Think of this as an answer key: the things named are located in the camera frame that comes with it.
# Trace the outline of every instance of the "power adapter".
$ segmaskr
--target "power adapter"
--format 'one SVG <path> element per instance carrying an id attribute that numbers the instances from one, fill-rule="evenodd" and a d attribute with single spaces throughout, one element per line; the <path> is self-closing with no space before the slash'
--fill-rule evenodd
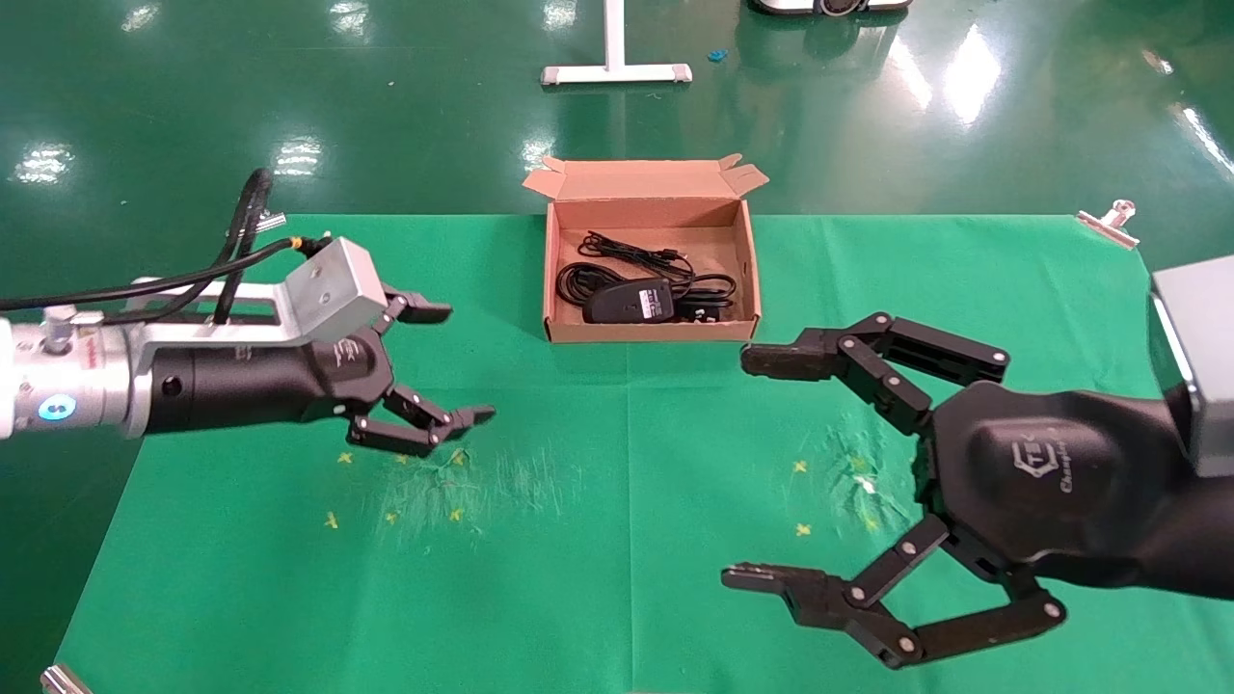
<path id="1" fill-rule="evenodd" d="M 656 324 L 674 315 L 673 285 L 659 277 L 601 286 L 582 304 L 582 320 L 592 324 Z"/>

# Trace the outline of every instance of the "open cardboard box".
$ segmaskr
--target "open cardboard box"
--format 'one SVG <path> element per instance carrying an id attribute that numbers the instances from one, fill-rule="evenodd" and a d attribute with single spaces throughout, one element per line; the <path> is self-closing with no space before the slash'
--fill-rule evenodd
<path id="1" fill-rule="evenodd" d="M 668 342 L 750 340 L 763 315 L 750 214 L 743 195 L 768 182 L 740 154 L 690 162 L 563 162 L 544 158 L 523 185 L 548 196 L 544 246 L 544 332 L 550 342 Z M 557 275 L 586 261 L 627 279 L 648 277 L 642 268 L 610 258 L 584 258 L 579 243 L 589 231 L 689 257 L 697 274 L 724 273 L 737 280 L 733 306 L 718 322 L 601 325 L 557 295 Z"/>

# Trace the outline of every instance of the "metal clip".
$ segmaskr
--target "metal clip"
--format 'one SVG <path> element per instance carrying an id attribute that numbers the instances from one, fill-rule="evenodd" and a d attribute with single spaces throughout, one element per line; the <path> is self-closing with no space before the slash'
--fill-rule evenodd
<path id="1" fill-rule="evenodd" d="M 1083 210 L 1080 210 L 1076 219 L 1088 228 L 1130 251 L 1140 243 L 1140 240 L 1123 231 L 1123 225 L 1134 216 L 1134 203 L 1130 200 L 1114 200 L 1114 205 L 1099 220 Z"/>
<path id="2" fill-rule="evenodd" d="M 90 688 L 81 684 L 78 675 L 64 663 L 56 663 L 44 669 L 38 682 L 47 694 L 93 694 Z"/>

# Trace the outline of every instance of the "label on power adapter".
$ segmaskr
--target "label on power adapter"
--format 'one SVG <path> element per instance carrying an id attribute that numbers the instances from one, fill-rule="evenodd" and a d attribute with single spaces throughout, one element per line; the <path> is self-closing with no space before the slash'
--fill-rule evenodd
<path id="1" fill-rule="evenodd" d="M 660 295 L 654 289 L 643 289 L 638 293 L 638 300 L 643 304 L 643 319 L 656 319 L 664 315 L 664 304 Z"/>

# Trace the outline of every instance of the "green table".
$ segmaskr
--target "green table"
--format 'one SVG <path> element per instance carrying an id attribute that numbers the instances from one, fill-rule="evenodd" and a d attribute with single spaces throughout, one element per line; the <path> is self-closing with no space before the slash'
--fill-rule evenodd
<path id="1" fill-rule="evenodd" d="M 60 659 L 96 694 L 1234 687 L 1228 604 L 1051 583 L 1054 633 L 891 673 L 723 589 L 735 561 L 851 575 L 919 515 L 912 442 L 839 384 L 743 375 L 733 343 L 548 345 L 542 224 L 295 217 L 453 303 L 389 335 L 396 374 L 497 417 L 424 462 L 342 422 L 152 438 Z M 887 310 L 1007 348 L 1012 388 L 1155 391 L 1139 256 L 1069 217 L 754 224 L 760 340 Z M 911 624 L 1000 600 L 946 558 L 887 599 Z"/>

